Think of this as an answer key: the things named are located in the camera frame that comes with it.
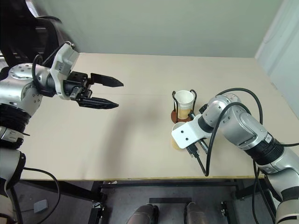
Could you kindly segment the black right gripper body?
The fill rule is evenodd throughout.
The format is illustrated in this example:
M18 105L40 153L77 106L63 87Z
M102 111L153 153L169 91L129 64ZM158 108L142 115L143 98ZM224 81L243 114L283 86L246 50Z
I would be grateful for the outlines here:
M208 127L206 127L206 123L201 114L195 115L193 112L190 112L189 117L191 121L188 121L188 136L191 135L192 144L195 144L196 142L199 143L204 152L207 154L208 146L204 139L208 138Z

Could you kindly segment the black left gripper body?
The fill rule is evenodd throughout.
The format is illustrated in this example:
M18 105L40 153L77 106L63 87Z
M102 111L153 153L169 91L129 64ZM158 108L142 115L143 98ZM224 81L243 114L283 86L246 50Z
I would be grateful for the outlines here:
M87 74L81 72L71 72L66 80L63 81L64 93L71 100L79 100L80 98L90 98L92 91L91 79Z

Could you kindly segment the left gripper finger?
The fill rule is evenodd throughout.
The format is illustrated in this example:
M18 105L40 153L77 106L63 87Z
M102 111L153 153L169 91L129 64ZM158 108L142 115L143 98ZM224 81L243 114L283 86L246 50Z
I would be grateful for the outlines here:
M76 101L80 107L86 107L92 109L113 109L119 106L117 103L114 103L104 98L79 97L76 98Z
M91 73L92 83L101 84L108 87L122 87L124 84L118 79L110 76Z

